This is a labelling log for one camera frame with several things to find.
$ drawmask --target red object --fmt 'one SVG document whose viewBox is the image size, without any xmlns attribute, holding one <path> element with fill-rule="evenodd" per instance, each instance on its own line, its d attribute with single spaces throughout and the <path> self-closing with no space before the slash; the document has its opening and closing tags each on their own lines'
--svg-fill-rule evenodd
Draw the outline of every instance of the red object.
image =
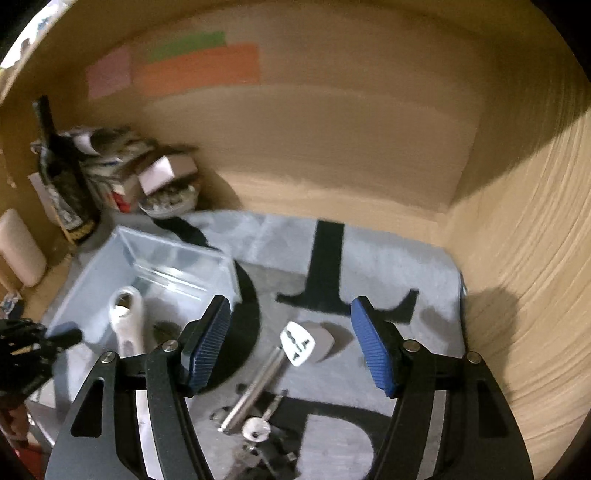
<svg viewBox="0 0 591 480">
<path fill-rule="evenodd" d="M 43 469 L 41 467 L 43 458 L 41 452 L 33 450 L 31 447 L 15 451 L 21 459 L 21 462 L 27 467 L 27 470 L 29 470 L 37 480 L 43 480 Z"/>
</svg>

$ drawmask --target metal screw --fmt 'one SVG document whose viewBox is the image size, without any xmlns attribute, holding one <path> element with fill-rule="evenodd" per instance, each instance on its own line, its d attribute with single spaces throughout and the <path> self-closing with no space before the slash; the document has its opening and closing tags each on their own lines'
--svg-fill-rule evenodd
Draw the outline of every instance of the metal screw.
<svg viewBox="0 0 591 480">
<path fill-rule="evenodd" d="M 178 342 L 176 340 L 167 340 L 162 344 L 162 349 L 165 352 L 174 352 L 178 348 Z"/>
<path fill-rule="evenodd" d="M 115 360 L 115 352 L 103 353 L 100 357 L 100 363 L 102 364 L 110 364 L 113 360 Z"/>
<path fill-rule="evenodd" d="M 482 357 L 479 353 L 476 352 L 468 352 L 466 354 L 466 358 L 471 364 L 479 364 L 480 362 L 482 362 Z"/>
<path fill-rule="evenodd" d="M 402 346 L 407 352 L 416 353 L 420 350 L 421 344 L 416 340 L 406 340 Z"/>
</svg>

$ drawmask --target blue gripper pad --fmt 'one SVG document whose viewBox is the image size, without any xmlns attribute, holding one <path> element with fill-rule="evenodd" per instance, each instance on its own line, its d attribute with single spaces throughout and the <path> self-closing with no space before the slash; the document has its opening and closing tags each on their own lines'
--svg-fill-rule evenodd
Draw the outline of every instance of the blue gripper pad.
<svg viewBox="0 0 591 480">
<path fill-rule="evenodd" d="M 397 343 L 402 344 L 402 337 L 394 325 L 372 318 L 373 313 L 374 308 L 366 297 L 358 297 L 351 303 L 351 324 L 375 386 L 387 396 L 394 397 L 400 386 L 397 382 L 397 363 L 400 362 Z"/>
<path fill-rule="evenodd" d="M 180 382 L 196 394 L 207 385 L 217 355 L 230 326 L 228 300 L 213 298 L 201 320 L 189 323 L 179 337 L 181 352 Z"/>
</svg>

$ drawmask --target pink sticky note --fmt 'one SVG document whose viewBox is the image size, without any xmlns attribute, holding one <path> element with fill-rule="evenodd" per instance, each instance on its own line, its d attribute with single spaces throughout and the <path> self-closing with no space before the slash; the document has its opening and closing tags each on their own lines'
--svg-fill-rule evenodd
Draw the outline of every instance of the pink sticky note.
<svg viewBox="0 0 591 480">
<path fill-rule="evenodd" d="M 95 100 L 131 85 L 131 50 L 116 48 L 86 69 L 88 98 Z"/>
</svg>

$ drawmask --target clutter pile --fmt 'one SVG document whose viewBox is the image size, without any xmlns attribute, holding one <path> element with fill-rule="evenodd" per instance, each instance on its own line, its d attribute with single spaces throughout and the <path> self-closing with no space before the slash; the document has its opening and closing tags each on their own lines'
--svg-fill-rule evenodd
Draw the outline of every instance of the clutter pile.
<svg viewBox="0 0 591 480">
<path fill-rule="evenodd" d="M 72 243 L 92 234 L 103 207 L 122 213 L 140 208 L 159 219 L 195 209 L 200 191 L 196 148 L 159 145 L 130 127 L 56 132 L 46 96 L 34 102 L 34 109 L 41 139 L 31 143 L 39 155 L 39 173 L 31 182 Z"/>
</svg>

